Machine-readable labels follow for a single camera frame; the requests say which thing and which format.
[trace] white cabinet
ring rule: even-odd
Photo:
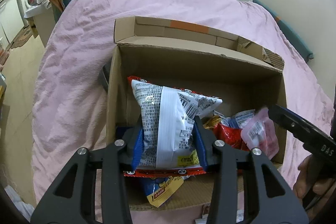
[[[0,23],[0,44],[4,50],[7,48],[9,44],[1,23]]]
[[[0,2],[0,22],[8,42],[11,43],[24,26],[16,0]]]

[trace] metal bolt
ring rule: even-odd
[[[86,153],[86,148],[81,147],[80,149],[77,150],[77,153],[78,153],[79,155],[84,155],[84,154]]]
[[[261,150],[259,148],[253,148],[252,153],[259,156],[259,155],[261,155]]]
[[[124,140],[120,139],[120,140],[116,140],[114,142],[115,146],[123,146],[125,144]]]
[[[222,140],[215,141],[215,146],[224,146],[225,143]]]

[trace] pink bedsheet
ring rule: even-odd
[[[210,26],[278,53],[285,61],[288,108],[330,131],[332,101],[263,7],[237,0],[72,0],[51,34],[36,80],[32,166],[37,201],[76,149],[105,146],[106,92],[97,77],[115,47],[115,18],[133,15]],[[290,186],[307,154],[289,133],[281,173]],[[200,210],[191,213],[197,218]],[[189,223],[193,219],[188,215],[188,220],[182,221],[181,214],[136,212],[133,217],[134,223],[148,217],[153,223]]]

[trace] blue gripper pad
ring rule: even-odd
[[[204,169],[204,171],[206,171],[208,167],[208,161],[206,158],[205,146],[204,146],[200,131],[196,123],[194,123],[192,136],[193,136],[194,145],[196,147],[199,164]]]
[[[138,132],[137,140],[134,144],[133,150],[133,160],[132,160],[132,169],[135,170],[140,163],[141,156],[143,152],[143,127],[140,128]]]

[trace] box flap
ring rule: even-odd
[[[166,37],[216,45],[252,56],[279,69],[282,58],[262,46],[236,34],[211,27],[171,19],[127,17],[115,20],[114,41],[120,43],[130,37]]]
[[[130,37],[124,39],[118,43],[119,45],[134,45],[143,46],[149,45],[154,47],[168,47],[168,48],[178,48],[186,51],[196,51],[214,54],[218,56],[223,56],[226,58],[231,58],[235,60],[240,60],[250,64],[257,64],[270,70],[282,72],[281,70],[273,67],[272,65],[265,63],[257,58],[243,54],[241,52],[233,51],[227,48],[217,47],[215,45],[207,45],[204,43],[199,43],[195,41],[181,40],[175,38],[166,37]]]
[[[238,37],[237,51],[271,64],[281,71],[284,69],[285,63],[280,55],[275,54],[269,49],[266,49],[246,38]]]

